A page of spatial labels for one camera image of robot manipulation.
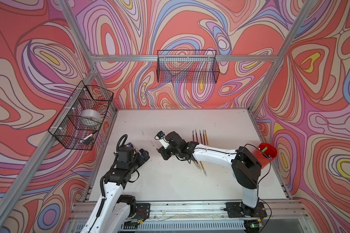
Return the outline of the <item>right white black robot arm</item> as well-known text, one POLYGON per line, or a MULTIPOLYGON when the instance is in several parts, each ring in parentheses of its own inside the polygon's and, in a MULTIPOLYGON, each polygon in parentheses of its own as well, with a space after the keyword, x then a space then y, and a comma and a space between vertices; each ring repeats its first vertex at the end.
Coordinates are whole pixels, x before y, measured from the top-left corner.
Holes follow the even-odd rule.
POLYGON ((194 141, 186 142, 174 131, 168 135, 160 131, 155 140, 161 143, 158 152, 164 160, 175 156, 180 161, 209 162, 231 168, 237 182, 242 186, 240 214, 250 217, 258 215, 258 189, 262 164, 246 147, 239 147, 237 150, 213 148, 194 141))

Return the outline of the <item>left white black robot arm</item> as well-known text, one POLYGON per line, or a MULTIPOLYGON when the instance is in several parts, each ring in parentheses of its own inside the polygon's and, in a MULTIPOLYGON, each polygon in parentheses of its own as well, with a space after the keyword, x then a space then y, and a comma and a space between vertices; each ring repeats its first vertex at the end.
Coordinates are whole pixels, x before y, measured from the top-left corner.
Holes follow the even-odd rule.
POLYGON ((136 214, 136 198, 124 195, 123 191, 128 183, 133 183, 132 174, 149 160, 149 153, 121 146, 115 155, 113 165, 99 181, 101 195, 83 233, 117 233, 126 219, 136 214))

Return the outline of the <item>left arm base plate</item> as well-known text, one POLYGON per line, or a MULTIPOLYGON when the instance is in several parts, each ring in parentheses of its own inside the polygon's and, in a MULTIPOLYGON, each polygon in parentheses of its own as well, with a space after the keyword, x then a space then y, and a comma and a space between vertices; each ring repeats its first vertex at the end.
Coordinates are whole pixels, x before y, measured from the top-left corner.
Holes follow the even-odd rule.
POLYGON ((138 203, 136 204, 136 212, 132 216, 129 216, 127 219, 130 219, 131 221, 145 221, 150 217, 150 209, 150 203, 138 203))

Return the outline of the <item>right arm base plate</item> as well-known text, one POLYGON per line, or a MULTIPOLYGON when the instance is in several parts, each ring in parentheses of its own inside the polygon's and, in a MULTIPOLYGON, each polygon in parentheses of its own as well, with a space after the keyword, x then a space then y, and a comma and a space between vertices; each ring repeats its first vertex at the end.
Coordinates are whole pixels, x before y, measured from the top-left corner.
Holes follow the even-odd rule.
POLYGON ((267 212, 262 202, 258 202, 255 208, 248 207, 242 202, 228 202, 225 205, 223 210, 227 212, 229 218, 247 217, 263 219, 267 217, 267 212))

